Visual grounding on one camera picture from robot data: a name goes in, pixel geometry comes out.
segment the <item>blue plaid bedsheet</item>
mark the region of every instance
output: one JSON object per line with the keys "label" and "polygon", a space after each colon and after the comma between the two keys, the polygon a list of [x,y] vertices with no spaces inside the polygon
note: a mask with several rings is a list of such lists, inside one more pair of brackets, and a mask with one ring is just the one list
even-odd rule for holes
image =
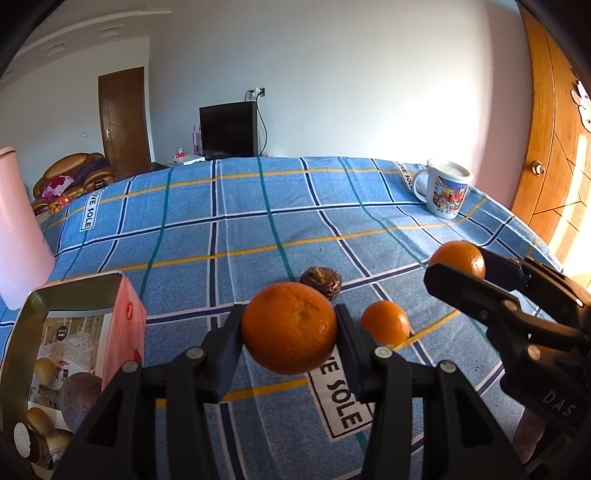
{"label": "blue plaid bedsheet", "polygon": [[[455,220],[429,214],[410,191],[420,166],[364,158],[240,158],[161,170],[102,192],[93,227],[87,197],[42,228],[56,253],[50,280],[122,270],[148,310],[145,363],[172,360],[223,325],[231,306],[312,265],[340,271],[358,321],[392,300],[413,337],[400,350],[426,365],[452,359],[511,436],[522,407],[503,394],[504,370],[483,327],[430,297],[423,269],[444,242],[466,239],[507,257],[560,268],[538,236],[471,188]],[[544,316],[523,299],[528,313]],[[17,313],[0,306],[0,343]],[[420,477],[423,423],[414,404],[411,478]],[[158,412],[159,477],[168,478],[165,411]],[[207,408],[221,478],[358,478],[373,410],[346,389],[335,350],[322,368],[282,377],[245,351],[224,402]]]}

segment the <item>orange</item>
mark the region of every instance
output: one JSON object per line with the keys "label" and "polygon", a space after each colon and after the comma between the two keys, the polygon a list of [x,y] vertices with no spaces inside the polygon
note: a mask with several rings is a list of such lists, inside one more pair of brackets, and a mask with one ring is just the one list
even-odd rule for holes
{"label": "orange", "polygon": [[484,257],[480,250],[476,245],[464,240],[456,240],[440,246],[429,260],[429,267],[437,262],[445,262],[481,280],[484,280],[486,274]]}
{"label": "orange", "polygon": [[380,300],[367,307],[361,327],[369,330],[378,343],[397,346],[408,338],[410,322],[406,312],[393,301]]}
{"label": "orange", "polygon": [[261,290],[242,314],[242,339],[259,364],[281,375],[314,370],[336,342],[337,320],[322,293],[299,282]]}

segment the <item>door knob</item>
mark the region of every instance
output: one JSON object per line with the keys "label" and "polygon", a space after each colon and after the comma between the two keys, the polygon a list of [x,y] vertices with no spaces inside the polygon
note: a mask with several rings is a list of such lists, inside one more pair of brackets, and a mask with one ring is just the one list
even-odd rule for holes
{"label": "door knob", "polygon": [[544,173],[546,173],[544,166],[537,160],[534,160],[531,163],[531,171],[534,172],[536,177],[541,177]]}

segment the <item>mug handle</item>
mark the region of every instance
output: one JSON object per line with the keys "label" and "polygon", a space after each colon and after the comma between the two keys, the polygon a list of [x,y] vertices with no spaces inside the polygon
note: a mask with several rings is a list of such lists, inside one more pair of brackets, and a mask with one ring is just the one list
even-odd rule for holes
{"label": "mug handle", "polygon": [[419,170],[418,172],[416,172],[413,175],[413,193],[414,193],[415,197],[418,198],[418,201],[423,202],[423,203],[427,203],[427,197],[425,195],[421,195],[417,191],[417,180],[421,175],[423,175],[423,174],[426,175],[428,173],[429,173],[429,168],[424,168],[422,170]]}

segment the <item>wall socket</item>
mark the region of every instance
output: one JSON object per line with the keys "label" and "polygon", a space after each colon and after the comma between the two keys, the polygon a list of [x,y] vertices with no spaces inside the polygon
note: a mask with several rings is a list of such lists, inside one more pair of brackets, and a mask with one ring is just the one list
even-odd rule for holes
{"label": "wall socket", "polygon": [[264,97],[264,96],[265,96],[265,89],[263,87],[261,87],[261,88],[256,87],[252,93],[252,98]]}

